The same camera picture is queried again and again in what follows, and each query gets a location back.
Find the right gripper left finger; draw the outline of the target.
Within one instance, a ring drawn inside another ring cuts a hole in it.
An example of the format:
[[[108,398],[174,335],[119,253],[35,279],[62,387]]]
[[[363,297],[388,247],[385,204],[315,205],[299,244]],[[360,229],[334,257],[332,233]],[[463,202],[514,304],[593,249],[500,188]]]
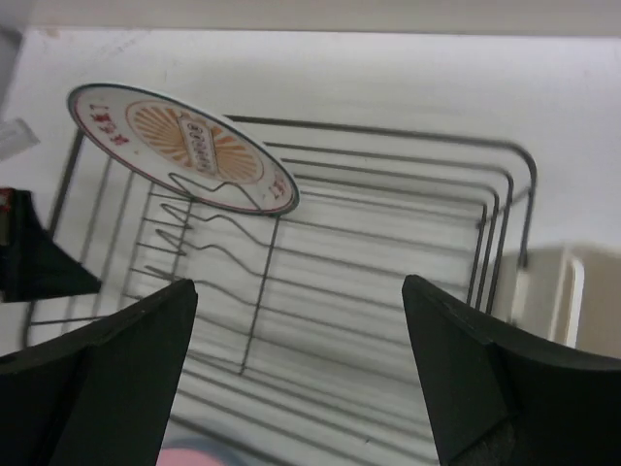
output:
[[[193,281],[1,358],[4,465],[153,465],[196,315]]]

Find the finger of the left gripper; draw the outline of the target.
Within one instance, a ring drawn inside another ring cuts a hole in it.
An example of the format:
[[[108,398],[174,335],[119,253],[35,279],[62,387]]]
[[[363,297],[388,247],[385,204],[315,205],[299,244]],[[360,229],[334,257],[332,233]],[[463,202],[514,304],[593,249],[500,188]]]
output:
[[[96,294],[101,281],[57,245],[31,192],[1,189],[1,300],[30,302]]]

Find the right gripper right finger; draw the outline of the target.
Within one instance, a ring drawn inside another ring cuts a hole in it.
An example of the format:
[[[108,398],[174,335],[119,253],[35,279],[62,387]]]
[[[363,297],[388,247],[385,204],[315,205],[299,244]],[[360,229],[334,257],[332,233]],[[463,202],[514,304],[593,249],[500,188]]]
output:
[[[417,275],[402,296],[440,464],[619,464],[618,359],[537,337]]]

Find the pink plastic plate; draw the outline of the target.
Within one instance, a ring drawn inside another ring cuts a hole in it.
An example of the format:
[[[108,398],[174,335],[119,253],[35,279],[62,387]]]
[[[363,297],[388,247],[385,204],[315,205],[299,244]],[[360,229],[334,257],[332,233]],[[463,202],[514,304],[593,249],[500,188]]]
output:
[[[224,460],[211,453],[185,448],[167,448],[159,452],[156,466],[225,466]]]

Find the blue plastic plate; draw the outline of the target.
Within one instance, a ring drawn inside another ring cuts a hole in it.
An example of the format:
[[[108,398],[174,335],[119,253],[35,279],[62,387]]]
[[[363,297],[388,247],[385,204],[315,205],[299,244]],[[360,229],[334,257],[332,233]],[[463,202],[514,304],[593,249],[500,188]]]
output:
[[[165,443],[161,449],[167,448],[185,448],[196,449],[211,453],[214,456],[225,461],[225,466],[246,466],[247,461],[233,449],[223,445],[219,441],[210,440],[208,438],[189,437],[178,438]]]

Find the orange sunburst ceramic plate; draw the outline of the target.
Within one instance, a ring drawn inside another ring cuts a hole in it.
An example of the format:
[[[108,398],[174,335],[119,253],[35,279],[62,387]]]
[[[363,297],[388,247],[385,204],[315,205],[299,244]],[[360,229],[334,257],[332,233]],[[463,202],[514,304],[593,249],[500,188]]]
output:
[[[100,150],[176,194],[257,216],[285,215],[300,203],[287,168],[227,117],[117,83],[80,85],[67,107]]]

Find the grey wire dish rack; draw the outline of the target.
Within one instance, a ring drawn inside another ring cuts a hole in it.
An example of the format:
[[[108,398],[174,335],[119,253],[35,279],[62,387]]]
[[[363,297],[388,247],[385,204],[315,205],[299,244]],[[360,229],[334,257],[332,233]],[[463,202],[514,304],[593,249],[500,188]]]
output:
[[[164,444],[208,438],[247,465],[436,464],[402,283],[490,311],[504,247],[527,256],[532,157],[474,136],[236,122],[294,176],[294,211],[199,203],[76,132],[49,227],[102,287],[29,304],[20,344],[189,278],[199,303]]]

